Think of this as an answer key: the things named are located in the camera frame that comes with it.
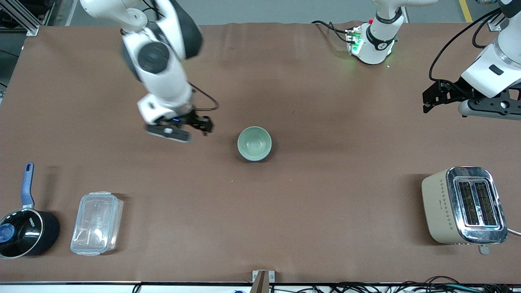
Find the saucepan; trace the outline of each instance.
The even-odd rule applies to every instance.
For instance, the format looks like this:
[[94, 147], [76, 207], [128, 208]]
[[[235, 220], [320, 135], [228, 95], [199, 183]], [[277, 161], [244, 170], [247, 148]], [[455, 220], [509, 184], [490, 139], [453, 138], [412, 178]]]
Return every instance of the saucepan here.
[[39, 255], [49, 249], [60, 233], [56, 216], [34, 208], [31, 194], [34, 164], [27, 163], [22, 181], [22, 208], [0, 220], [0, 258]]

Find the table surface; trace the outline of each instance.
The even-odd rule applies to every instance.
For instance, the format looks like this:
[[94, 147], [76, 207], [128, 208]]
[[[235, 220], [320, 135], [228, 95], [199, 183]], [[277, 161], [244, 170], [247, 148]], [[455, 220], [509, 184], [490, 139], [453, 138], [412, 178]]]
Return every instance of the table surface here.
[[[33, 161], [36, 208], [57, 215], [61, 234], [43, 256], [1, 260], [0, 280], [242, 281], [271, 269], [282, 282], [519, 283], [521, 239], [485, 257], [436, 243], [424, 216], [425, 177], [477, 165], [521, 228], [519, 122], [462, 118], [456, 104], [421, 110], [431, 61], [464, 25], [404, 25], [376, 66], [315, 25], [203, 27], [204, 48], [184, 66], [221, 108], [214, 133], [191, 144], [143, 130], [135, 103], [146, 92], [119, 55], [118, 28], [43, 27], [0, 107], [0, 212], [20, 207]], [[456, 80], [478, 52], [463, 35], [435, 77]], [[274, 141], [261, 163], [237, 151], [251, 125]], [[76, 255], [79, 201], [102, 190], [125, 202], [117, 249]]]

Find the gray floor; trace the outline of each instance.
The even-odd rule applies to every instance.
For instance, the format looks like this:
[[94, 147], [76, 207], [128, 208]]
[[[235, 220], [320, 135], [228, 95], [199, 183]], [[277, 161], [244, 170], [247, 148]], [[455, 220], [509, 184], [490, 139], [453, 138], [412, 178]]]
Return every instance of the gray floor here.
[[[497, 5], [480, 5], [466, 0], [473, 20], [497, 8]], [[309, 23], [313, 20], [343, 23], [350, 20], [367, 20], [375, 16], [375, 5], [370, 0], [178, 0], [179, 4], [200, 25], [222, 25], [244, 22]], [[79, 0], [56, 0], [57, 9], [51, 23], [63, 26], [113, 26], [106, 20], [94, 19], [81, 7]], [[145, 9], [143, 3], [136, 6]], [[409, 7], [410, 22], [464, 22], [458, 0], [438, 0], [428, 7]], [[147, 15], [153, 19], [153, 12]], [[20, 54], [24, 33], [2, 33], [0, 50]], [[0, 52], [0, 82], [8, 85], [17, 59]]]

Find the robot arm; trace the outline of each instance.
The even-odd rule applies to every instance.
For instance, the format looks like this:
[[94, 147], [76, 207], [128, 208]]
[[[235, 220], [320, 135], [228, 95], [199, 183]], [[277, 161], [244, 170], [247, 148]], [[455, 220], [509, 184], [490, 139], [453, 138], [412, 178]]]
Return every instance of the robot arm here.
[[487, 45], [457, 82], [439, 80], [424, 93], [424, 113], [434, 106], [461, 102], [464, 116], [485, 116], [521, 120], [521, 0], [499, 0], [508, 26]]
[[372, 0], [376, 6], [376, 17], [372, 23], [348, 31], [348, 51], [367, 64], [378, 64], [391, 54], [396, 33], [403, 24], [401, 7], [422, 7], [438, 0]]
[[207, 135], [213, 123], [208, 116], [196, 114], [193, 90], [181, 65], [182, 60], [199, 53], [203, 37], [198, 26], [175, 0], [152, 1], [162, 17], [148, 22], [143, 12], [131, 8], [139, 1], [81, 0], [81, 5], [91, 16], [121, 25], [122, 56], [148, 91], [138, 101], [146, 131], [188, 142], [191, 134], [182, 127], [190, 125]]

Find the blue lid knob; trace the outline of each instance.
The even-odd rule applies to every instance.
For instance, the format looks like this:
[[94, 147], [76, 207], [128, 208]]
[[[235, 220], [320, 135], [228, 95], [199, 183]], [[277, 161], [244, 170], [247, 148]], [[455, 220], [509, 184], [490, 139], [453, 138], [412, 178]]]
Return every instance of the blue lid knob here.
[[16, 229], [11, 224], [4, 224], [0, 226], [0, 243], [4, 243], [11, 240], [15, 232]]

